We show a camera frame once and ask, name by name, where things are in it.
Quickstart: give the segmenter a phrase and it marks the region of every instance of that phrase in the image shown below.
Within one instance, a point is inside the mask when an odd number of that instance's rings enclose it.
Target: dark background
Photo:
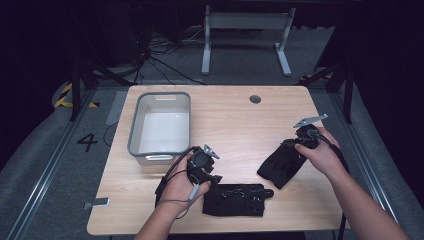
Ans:
[[[69,80],[76,56],[106,67],[132,63],[148,54],[144,47],[152,31],[178,42],[180,32],[201,25],[204,16],[201,5],[23,0],[0,4],[1,168],[54,111],[51,97]],[[337,25],[318,66],[346,61],[354,66],[364,104],[421,206],[423,15],[415,1],[375,1],[359,10],[301,7],[293,22],[296,27]]]

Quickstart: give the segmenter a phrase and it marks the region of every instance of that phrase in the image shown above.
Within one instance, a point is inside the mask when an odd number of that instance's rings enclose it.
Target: hand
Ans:
[[[325,128],[318,127],[318,131],[331,143],[340,148],[337,140]],[[309,149],[301,144],[296,144],[295,148],[300,154],[308,158],[318,171],[322,172],[327,177],[332,174],[346,172],[337,155],[324,141],[321,141],[315,149]]]
[[[178,216],[181,212],[191,206],[200,196],[209,191],[210,182],[204,182],[200,185],[198,192],[192,201],[188,201],[190,193],[194,186],[187,178],[187,160],[191,155],[185,156],[180,163],[169,174],[169,181],[162,193],[159,206],[167,205],[168,210]]]

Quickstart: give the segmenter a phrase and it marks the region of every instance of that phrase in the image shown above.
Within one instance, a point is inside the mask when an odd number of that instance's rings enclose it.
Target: forearm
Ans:
[[[169,230],[178,216],[172,208],[172,204],[160,204],[147,219],[146,223],[135,237],[136,240],[165,240],[168,238]]]
[[[348,173],[330,176],[329,180],[358,239],[409,239],[393,218]]]

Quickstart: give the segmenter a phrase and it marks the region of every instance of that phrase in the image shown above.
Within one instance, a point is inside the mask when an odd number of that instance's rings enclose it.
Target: person's right hand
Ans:
[[[318,131],[331,143],[340,148],[337,140],[325,128],[318,127]],[[337,155],[324,141],[321,141],[315,149],[309,149],[301,144],[296,144],[295,148],[300,154],[308,158],[318,171],[322,172],[327,177],[330,177],[332,174],[346,171]]]

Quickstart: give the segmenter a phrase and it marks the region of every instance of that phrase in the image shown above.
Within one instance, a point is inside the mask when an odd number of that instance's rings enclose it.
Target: yellow and black striped tape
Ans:
[[[65,98],[71,89],[72,89],[72,83],[68,82],[68,84],[66,84],[65,88],[60,94],[59,99],[56,101],[56,104],[54,105],[55,107],[73,107],[73,104],[71,102],[65,101]],[[100,103],[92,102],[90,103],[88,107],[100,107]]]

